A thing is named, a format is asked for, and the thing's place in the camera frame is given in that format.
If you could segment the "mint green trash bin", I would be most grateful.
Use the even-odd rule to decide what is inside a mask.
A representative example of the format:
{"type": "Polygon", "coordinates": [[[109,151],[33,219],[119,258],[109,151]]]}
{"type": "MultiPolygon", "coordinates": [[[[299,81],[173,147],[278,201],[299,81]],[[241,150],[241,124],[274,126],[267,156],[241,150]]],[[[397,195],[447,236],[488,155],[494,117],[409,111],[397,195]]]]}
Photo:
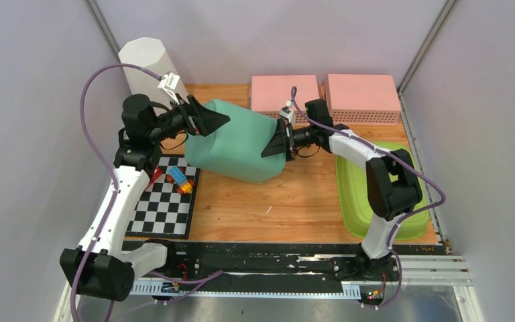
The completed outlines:
{"type": "Polygon", "coordinates": [[[285,155],[261,156],[274,135],[277,119],[219,99],[208,101],[205,107],[229,116],[230,121],[208,136],[187,139],[184,157],[189,165],[253,183],[281,173],[285,155]]]}

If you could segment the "pink perforated plastic basket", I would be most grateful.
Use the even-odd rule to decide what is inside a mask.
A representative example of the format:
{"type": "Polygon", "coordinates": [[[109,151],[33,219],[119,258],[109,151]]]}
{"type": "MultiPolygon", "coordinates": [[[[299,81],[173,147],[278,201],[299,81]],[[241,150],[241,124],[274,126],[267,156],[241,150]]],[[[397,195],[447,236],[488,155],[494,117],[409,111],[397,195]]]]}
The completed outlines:
{"type": "Polygon", "coordinates": [[[296,102],[305,113],[305,103],[320,99],[315,75],[252,76],[249,108],[252,111],[279,118],[279,111],[291,98],[292,87],[297,87],[296,102]]]}

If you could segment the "white translucent bin liner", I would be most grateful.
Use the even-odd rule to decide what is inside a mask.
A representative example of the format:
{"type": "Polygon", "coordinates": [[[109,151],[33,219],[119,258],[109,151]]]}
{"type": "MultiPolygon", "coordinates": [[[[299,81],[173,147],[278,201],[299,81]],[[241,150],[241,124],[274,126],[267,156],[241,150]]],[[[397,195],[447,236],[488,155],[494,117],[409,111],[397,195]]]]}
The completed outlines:
{"type": "MultiPolygon", "coordinates": [[[[127,42],[118,53],[121,63],[144,67],[160,76],[172,71],[178,74],[161,40],[142,37],[127,42]]],[[[151,101],[171,108],[169,96],[158,88],[159,80],[133,68],[123,69],[132,94],[145,94],[151,101]]]]}

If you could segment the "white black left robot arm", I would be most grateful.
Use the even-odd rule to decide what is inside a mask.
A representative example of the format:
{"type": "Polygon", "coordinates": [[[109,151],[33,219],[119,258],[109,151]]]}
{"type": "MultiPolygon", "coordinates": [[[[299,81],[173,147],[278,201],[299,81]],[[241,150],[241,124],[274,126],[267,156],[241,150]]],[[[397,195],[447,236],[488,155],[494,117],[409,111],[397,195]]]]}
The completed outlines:
{"type": "Polygon", "coordinates": [[[78,245],[66,248],[60,266],[75,294],[123,301],[134,282],[151,271],[173,276],[178,270],[174,244],[149,239],[124,254],[123,240],[143,192],[149,187],[162,157],[160,143],[180,132],[208,136],[230,122],[228,115],[201,105],[194,96],[179,98],[171,109],[135,94],[123,102],[124,127],[112,164],[111,182],[98,213],[78,245]],[[165,109],[156,115],[155,108],[165,109]]]}

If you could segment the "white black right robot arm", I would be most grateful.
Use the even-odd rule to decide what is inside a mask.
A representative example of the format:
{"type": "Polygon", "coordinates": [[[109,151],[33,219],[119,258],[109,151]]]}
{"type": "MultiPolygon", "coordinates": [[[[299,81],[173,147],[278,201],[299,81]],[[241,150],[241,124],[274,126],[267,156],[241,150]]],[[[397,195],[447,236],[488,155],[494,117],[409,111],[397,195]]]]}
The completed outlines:
{"type": "Polygon", "coordinates": [[[366,197],[373,215],[361,250],[355,256],[351,275],[373,280],[394,265],[392,243],[400,218],[422,201],[422,190],[410,153],[389,150],[361,138],[348,126],[334,123],[327,102],[316,99],[302,111],[309,125],[296,129],[299,108],[288,101],[281,108],[274,133],[262,156],[285,155],[293,160],[300,148],[316,145],[360,167],[365,174],[366,197]]]}

